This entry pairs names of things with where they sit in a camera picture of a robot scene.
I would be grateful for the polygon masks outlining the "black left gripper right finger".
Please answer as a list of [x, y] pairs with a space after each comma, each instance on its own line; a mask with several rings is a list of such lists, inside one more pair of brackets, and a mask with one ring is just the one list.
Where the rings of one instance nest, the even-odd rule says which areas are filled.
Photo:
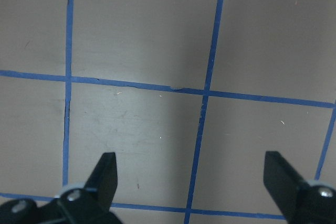
[[335, 223], [335, 187], [304, 179], [277, 151], [265, 153], [263, 182], [287, 223]]

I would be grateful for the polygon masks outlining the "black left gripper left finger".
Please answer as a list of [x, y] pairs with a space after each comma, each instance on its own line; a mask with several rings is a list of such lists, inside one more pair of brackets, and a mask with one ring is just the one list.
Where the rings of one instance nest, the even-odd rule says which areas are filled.
[[31, 198], [7, 201], [1, 205], [1, 223], [121, 223], [110, 211], [117, 186], [116, 155], [103, 153], [83, 187], [41, 207]]

